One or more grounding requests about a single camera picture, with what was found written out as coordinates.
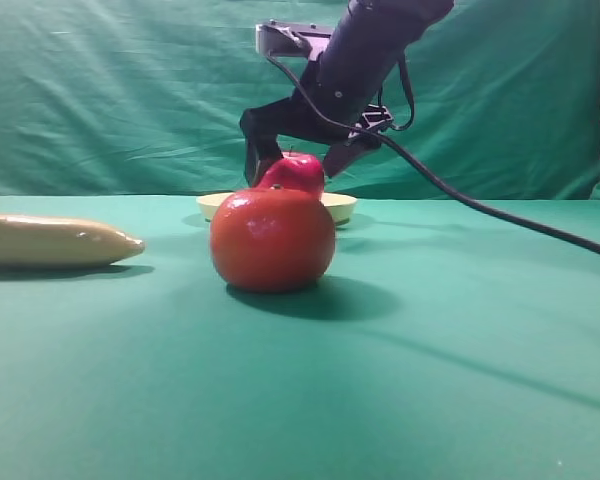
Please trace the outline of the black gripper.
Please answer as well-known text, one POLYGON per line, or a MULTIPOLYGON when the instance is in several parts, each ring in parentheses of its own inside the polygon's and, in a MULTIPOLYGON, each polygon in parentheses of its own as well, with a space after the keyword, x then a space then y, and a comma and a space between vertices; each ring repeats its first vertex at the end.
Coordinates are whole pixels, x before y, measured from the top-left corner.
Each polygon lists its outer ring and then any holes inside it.
POLYGON ((280 100, 249 108, 241 116, 239 126, 246 146, 244 176, 249 187, 257 186, 283 158, 280 136, 330 146, 323 159, 329 178, 382 146, 378 135, 394 121, 387 107, 374 104, 366 95, 351 97, 346 87, 325 90, 318 82, 319 64, 315 61, 309 62, 301 75, 278 59, 270 63, 287 77, 293 91, 280 100))

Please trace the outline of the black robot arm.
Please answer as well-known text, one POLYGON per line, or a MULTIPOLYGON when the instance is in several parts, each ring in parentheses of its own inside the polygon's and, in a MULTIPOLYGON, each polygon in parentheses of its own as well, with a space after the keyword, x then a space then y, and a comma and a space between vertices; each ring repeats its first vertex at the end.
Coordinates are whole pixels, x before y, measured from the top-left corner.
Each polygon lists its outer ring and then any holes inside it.
POLYGON ((328 177, 378 150, 388 110, 373 104, 394 67, 406 67, 405 50, 453 8, 451 1, 351 1, 333 29, 270 20, 256 27, 256 50, 270 62, 303 57, 307 65, 293 93, 247 109, 245 179, 256 185, 282 158, 288 136, 324 144, 328 177))

